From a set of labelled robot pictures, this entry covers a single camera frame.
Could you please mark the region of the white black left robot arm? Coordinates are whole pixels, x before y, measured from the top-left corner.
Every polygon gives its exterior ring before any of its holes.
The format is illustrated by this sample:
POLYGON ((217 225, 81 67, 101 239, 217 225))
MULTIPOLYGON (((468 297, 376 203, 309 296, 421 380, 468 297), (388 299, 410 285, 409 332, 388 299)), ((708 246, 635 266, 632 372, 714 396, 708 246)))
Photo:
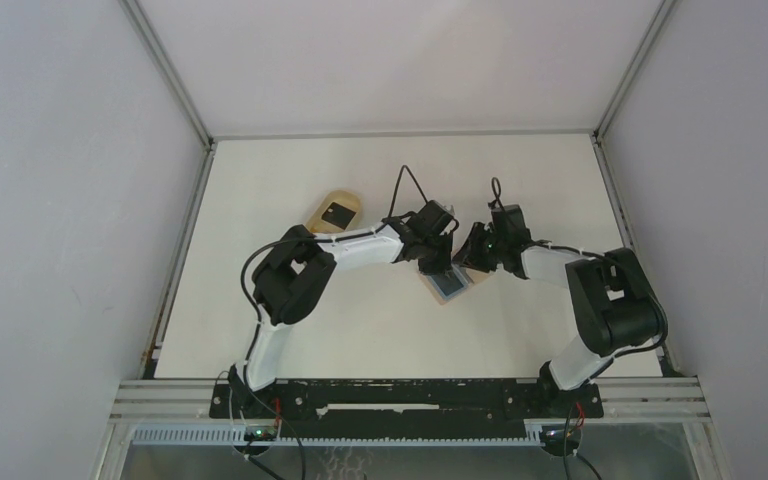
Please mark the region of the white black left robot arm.
POLYGON ((452 269, 454 214, 430 200, 417 212, 339 233, 313 233, 295 225, 281 239, 247 258, 240 286, 256 314, 256 327, 245 356, 233 365, 241 382, 234 404, 250 417, 265 414, 277 369, 292 326, 317 306, 334 273, 377 264, 417 263, 423 275, 452 269))

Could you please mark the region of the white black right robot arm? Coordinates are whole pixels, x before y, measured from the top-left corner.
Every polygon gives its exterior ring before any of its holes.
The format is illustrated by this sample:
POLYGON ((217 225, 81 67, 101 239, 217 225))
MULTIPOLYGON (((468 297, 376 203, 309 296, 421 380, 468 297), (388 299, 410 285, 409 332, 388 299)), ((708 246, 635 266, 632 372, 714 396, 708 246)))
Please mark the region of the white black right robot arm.
POLYGON ((473 224, 454 264, 483 273, 498 268, 523 280, 568 290, 576 336, 540 370, 539 406, 565 415, 590 383, 616 359, 655 350, 668 320, 635 252, 595 253, 536 240, 517 205, 494 207, 489 223, 473 224))

